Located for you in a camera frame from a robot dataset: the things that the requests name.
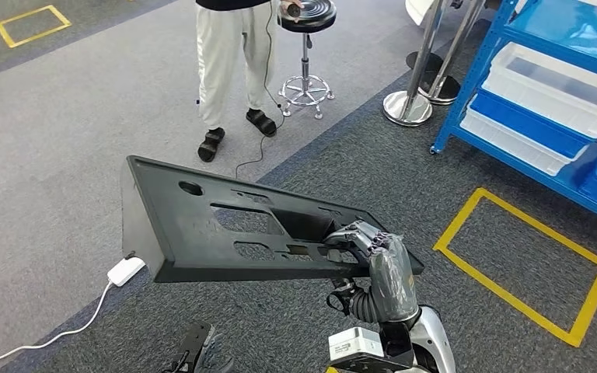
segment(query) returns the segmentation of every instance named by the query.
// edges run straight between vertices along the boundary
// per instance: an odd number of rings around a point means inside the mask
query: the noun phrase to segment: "hand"
[[[287,8],[291,4],[295,4],[299,8],[303,9],[303,4],[301,3],[301,0],[281,0],[281,6],[282,6],[283,10],[285,11],[285,13],[287,13]],[[299,21],[299,18],[294,17],[294,22],[297,23],[298,21]]]

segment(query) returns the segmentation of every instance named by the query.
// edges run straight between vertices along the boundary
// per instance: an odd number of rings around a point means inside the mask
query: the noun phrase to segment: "black cable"
[[[276,133],[277,133],[278,130],[280,129],[280,127],[282,127],[282,125],[285,124],[285,115],[283,115],[283,113],[282,113],[282,105],[280,103],[278,103],[278,101],[276,101],[276,99],[274,98],[274,95],[272,95],[271,92],[269,92],[269,87],[267,87],[267,79],[269,77],[269,68],[270,68],[269,64],[271,63],[271,51],[273,50],[273,47],[274,47],[273,46],[274,39],[273,39],[273,37],[271,37],[271,32],[269,32],[269,25],[271,24],[271,20],[274,18],[274,2],[273,2],[273,0],[269,1],[269,8],[270,8],[269,20],[267,21],[267,26],[265,28],[265,30],[267,31],[267,35],[269,36],[269,55],[267,56],[267,70],[264,72],[264,89],[267,91],[267,94],[271,98],[271,101],[273,101],[276,104],[276,107],[278,108],[278,111],[280,111],[280,115],[282,117],[280,124],[276,127]],[[262,135],[262,139],[260,140],[260,157],[253,161],[247,161],[247,162],[238,164],[237,167],[235,167],[235,179],[239,178],[239,167],[250,165],[253,163],[262,162],[264,160],[264,148],[262,145],[264,145],[265,138],[267,138],[267,136]]]

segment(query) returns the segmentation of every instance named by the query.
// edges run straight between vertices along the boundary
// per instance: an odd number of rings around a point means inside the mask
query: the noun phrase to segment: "black stool seat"
[[[293,33],[317,33],[335,23],[336,9],[330,0],[302,0],[303,9],[298,22],[281,11],[278,22],[283,29]]]

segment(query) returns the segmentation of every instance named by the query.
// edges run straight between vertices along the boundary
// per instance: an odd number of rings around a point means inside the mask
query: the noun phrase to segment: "white pants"
[[[224,127],[223,109],[241,46],[246,58],[248,107],[262,108],[273,73],[275,3],[271,0],[226,12],[196,5],[200,116],[210,130]]]

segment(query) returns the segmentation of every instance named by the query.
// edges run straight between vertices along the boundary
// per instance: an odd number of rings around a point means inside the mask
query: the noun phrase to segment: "black shirt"
[[[222,11],[252,8],[269,1],[270,0],[196,0],[196,3],[203,8]]]

